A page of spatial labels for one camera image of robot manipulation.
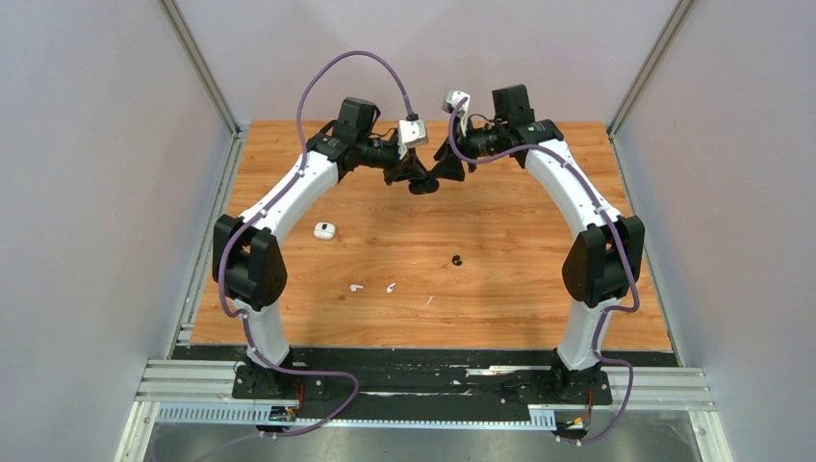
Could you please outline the black earbud charging case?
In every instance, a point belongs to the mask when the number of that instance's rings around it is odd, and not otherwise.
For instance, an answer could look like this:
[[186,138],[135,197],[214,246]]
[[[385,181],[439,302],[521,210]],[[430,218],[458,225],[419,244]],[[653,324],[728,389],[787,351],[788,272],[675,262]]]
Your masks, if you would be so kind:
[[439,181],[433,177],[412,179],[409,182],[409,192],[414,195],[435,193],[440,188]]

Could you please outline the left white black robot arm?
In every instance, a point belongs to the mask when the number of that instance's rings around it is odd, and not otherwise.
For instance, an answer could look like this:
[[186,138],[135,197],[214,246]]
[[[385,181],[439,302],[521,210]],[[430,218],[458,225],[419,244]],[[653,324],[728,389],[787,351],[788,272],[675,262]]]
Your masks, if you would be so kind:
[[336,118],[309,138],[296,164],[263,198],[236,217],[221,216],[213,234],[213,278],[225,315],[242,323],[246,358],[235,394],[281,398],[308,372],[293,368],[279,300],[288,281],[282,246],[290,231],[323,194],[357,167],[379,169],[384,181],[406,181],[412,192],[438,188],[418,159],[428,142],[416,114],[400,120],[388,138],[377,136],[378,107],[348,97]]

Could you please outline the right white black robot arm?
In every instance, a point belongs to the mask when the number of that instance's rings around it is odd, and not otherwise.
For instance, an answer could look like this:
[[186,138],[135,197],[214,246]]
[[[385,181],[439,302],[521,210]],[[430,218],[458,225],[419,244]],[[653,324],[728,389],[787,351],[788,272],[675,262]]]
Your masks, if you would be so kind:
[[536,118],[525,85],[494,90],[492,97],[494,116],[476,127],[469,114],[470,96],[461,90],[446,94],[446,140],[434,156],[432,173],[462,181],[480,164],[511,157],[553,200],[574,238],[561,269],[571,307],[550,370],[527,389],[560,402],[582,403],[602,383],[599,348],[611,315],[624,310],[627,295],[637,293],[645,225],[602,196],[557,125]]

